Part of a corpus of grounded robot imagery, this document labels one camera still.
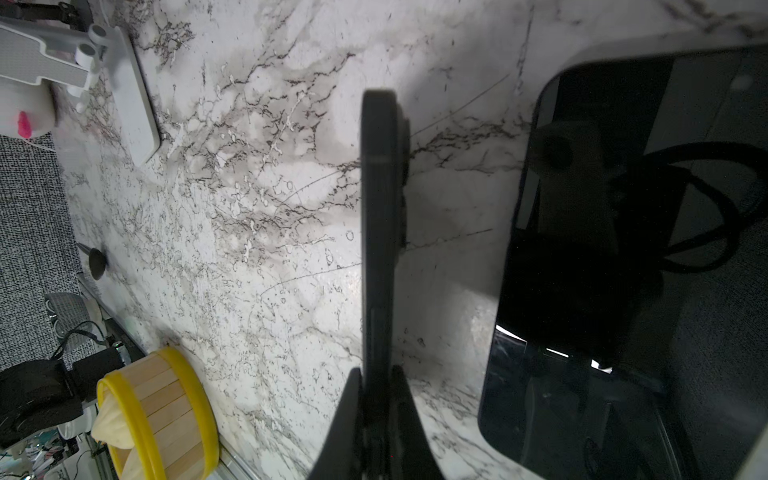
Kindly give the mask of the black phone stand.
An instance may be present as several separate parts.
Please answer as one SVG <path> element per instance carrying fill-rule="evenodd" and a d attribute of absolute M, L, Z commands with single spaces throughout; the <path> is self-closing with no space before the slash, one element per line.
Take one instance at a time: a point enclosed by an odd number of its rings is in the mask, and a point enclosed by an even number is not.
<path fill-rule="evenodd" d="M 360 123 L 363 392 L 366 476 L 388 476 L 395 269 L 405 243 L 409 121 L 392 90 L 363 94 Z"/>

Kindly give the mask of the yellow bamboo steamer basket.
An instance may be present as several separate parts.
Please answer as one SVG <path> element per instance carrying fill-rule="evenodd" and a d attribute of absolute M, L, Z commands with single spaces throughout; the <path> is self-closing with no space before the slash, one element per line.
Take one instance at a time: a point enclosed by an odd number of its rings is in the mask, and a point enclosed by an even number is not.
<path fill-rule="evenodd" d="M 206 479 L 219 464 L 220 442 L 208 397 L 192 366 L 168 346 L 97 383 L 100 410 L 115 398 L 135 442 L 108 447 L 120 479 Z"/>

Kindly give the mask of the black spoon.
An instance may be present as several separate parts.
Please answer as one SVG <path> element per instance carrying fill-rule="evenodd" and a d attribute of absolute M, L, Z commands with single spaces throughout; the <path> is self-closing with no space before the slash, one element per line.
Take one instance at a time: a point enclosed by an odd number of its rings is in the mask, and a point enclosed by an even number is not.
<path fill-rule="evenodd" d="M 78 249 L 87 256 L 88 268 L 94 280 L 100 280 L 106 272 L 108 260 L 106 255 L 99 249 L 89 247 L 80 242 L 76 243 Z"/>

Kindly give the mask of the pink white plush toy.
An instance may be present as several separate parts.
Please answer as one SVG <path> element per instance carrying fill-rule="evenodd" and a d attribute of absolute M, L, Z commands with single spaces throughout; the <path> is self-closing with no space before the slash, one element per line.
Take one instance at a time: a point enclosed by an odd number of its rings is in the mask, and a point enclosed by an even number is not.
<path fill-rule="evenodd" d="M 29 85 L 1 78 L 1 135 L 30 140 L 48 134 L 56 123 L 47 83 Z"/>

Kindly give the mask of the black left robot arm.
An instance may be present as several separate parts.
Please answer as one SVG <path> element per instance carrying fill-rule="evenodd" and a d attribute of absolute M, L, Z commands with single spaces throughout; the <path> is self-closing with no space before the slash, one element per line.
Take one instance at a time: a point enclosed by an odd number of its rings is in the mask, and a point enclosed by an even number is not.
<path fill-rule="evenodd" d="M 98 381 L 124 366 L 116 350 L 105 349 L 70 367 L 62 359 L 32 360 L 2 371 L 1 447 L 80 417 Z"/>

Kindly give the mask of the left steamed bun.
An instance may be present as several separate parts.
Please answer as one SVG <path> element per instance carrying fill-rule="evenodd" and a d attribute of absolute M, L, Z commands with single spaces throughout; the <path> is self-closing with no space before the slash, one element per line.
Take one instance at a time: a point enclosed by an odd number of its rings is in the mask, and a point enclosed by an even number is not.
<path fill-rule="evenodd" d="M 135 446 L 130 427 L 118 401 L 106 397 L 91 430 L 92 437 L 101 443 L 124 450 Z"/>

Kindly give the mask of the black phone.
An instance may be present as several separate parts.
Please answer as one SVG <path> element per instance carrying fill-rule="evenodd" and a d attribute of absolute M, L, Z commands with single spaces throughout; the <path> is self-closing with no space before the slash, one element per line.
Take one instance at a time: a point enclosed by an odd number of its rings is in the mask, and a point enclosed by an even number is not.
<path fill-rule="evenodd" d="M 767 475 L 767 49 L 540 94 L 478 414 L 546 479 Z"/>

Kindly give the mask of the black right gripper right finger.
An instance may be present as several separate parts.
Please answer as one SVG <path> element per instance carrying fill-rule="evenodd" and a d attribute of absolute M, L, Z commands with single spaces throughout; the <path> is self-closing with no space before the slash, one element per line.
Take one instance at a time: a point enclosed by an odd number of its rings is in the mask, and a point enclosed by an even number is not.
<path fill-rule="evenodd" d="M 391 479 L 444 479 L 400 366 L 393 366 L 391 370 L 389 451 Z"/>

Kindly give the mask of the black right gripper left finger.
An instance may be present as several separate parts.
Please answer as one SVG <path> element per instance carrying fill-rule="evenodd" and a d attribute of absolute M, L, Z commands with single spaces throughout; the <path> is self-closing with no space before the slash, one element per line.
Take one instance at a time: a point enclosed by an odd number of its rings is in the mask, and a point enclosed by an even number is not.
<path fill-rule="evenodd" d="M 353 368 L 308 479 L 355 480 L 363 471 L 362 373 Z"/>

